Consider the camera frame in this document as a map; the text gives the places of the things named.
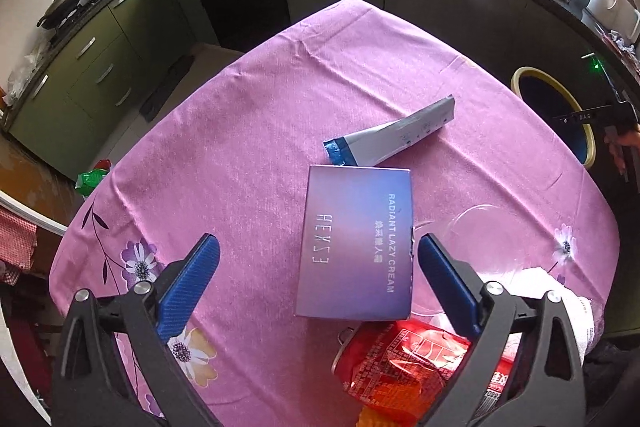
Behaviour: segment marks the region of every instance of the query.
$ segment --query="clear plastic bag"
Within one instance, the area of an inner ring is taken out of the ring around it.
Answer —
[[[29,83],[29,80],[31,80],[33,72],[46,56],[50,46],[47,32],[40,32],[31,52],[28,55],[24,55],[15,65],[14,70],[9,74],[6,95],[2,97],[6,105],[14,105],[20,98],[24,88]]]

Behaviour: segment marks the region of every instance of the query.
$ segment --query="yellow trash can rim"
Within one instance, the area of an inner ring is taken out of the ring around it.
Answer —
[[[511,90],[517,95],[519,99],[524,102],[522,97],[522,93],[520,92],[520,78],[522,76],[533,76],[543,82],[546,82],[549,86],[553,87],[557,92],[559,92],[562,97],[571,105],[574,111],[582,111],[580,104],[577,100],[575,100],[574,96],[564,87],[560,82],[558,82],[554,77],[546,74],[544,71],[539,70],[537,68],[531,67],[523,67],[518,68],[513,76],[511,77]],[[582,128],[584,129],[584,135],[587,140],[587,158],[582,163],[585,169],[590,169],[595,160],[596,160],[596,140],[593,136],[593,130],[591,129],[591,125],[583,124]]]

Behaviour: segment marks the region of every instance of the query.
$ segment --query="white flower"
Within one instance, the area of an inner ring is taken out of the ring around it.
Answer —
[[[180,335],[170,338],[166,345],[189,380],[206,387],[209,380],[218,377],[216,370],[209,365],[209,360],[216,356],[216,350],[197,328],[189,333],[186,328],[183,329]]]
[[[125,263],[125,270],[135,276],[135,282],[154,282],[157,277],[152,270],[156,267],[156,264],[158,264],[156,263],[155,254],[153,252],[147,253],[142,243],[136,243],[133,247],[133,252],[136,259],[135,261],[127,261]]]
[[[569,259],[574,260],[576,254],[576,241],[572,234],[571,227],[562,223],[560,230],[555,229],[554,239],[556,241],[556,250],[554,251],[554,261],[562,266]]]

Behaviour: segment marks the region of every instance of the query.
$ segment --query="person's hand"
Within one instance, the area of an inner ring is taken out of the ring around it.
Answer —
[[[625,172],[625,159],[622,157],[619,147],[616,145],[622,145],[624,147],[635,147],[640,152],[640,126],[636,126],[635,130],[629,131],[626,134],[616,137],[614,140],[610,140],[608,136],[604,137],[604,143],[609,145],[609,153],[613,156],[613,162],[616,164],[620,174]]]

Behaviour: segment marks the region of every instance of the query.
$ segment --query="purple box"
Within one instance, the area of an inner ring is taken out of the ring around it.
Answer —
[[[296,315],[407,318],[413,224],[408,170],[311,165]]]

